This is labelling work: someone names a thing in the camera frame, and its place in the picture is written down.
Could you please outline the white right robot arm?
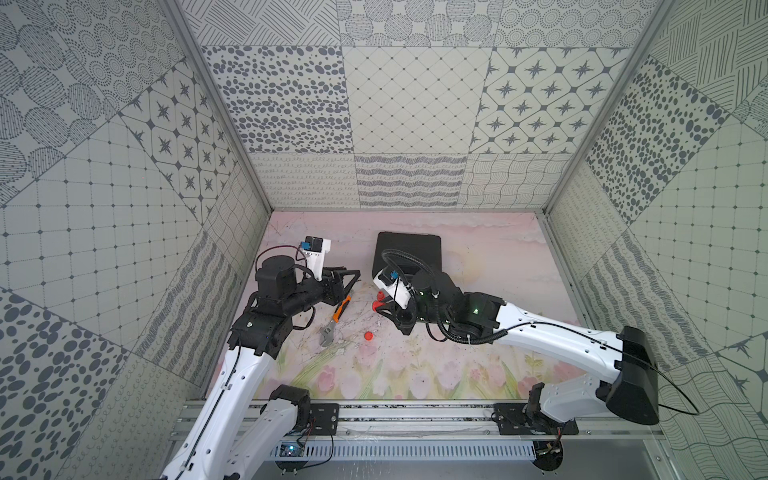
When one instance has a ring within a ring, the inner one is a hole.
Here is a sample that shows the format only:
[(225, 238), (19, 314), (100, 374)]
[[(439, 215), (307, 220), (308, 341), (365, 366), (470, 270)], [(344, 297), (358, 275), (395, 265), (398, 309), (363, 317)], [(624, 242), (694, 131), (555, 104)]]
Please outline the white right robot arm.
[(532, 420), (565, 424), (610, 412), (640, 425), (660, 421), (657, 362), (647, 335), (636, 327), (577, 327), (497, 296), (463, 292), (443, 272), (406, 276), (386, 267), (373, 281), (379, 290), (374, 311), (405, 335), (421, 322), (450, 342), (521, 347), (582, 370), (575, 379), (532, 386), (525, 409)]

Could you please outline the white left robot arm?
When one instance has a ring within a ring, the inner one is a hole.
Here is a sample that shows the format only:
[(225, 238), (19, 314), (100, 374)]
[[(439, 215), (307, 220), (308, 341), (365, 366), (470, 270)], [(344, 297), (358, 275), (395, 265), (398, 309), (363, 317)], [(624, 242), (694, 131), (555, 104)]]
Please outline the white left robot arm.
[(297, 253), (257, 258), (258, 288), (231, 327), (214, 392), (162, 478), (251, 479), (286, 435), (306, 428), (308, 391), (280, 385), (256, 422), (237, 434), (285, 340), (300, 329), (294, 317), (314, 313), (319, 303), (342, 305), (360, 278), (357, 270), (325, 266), (321, 252), (299, 247)]

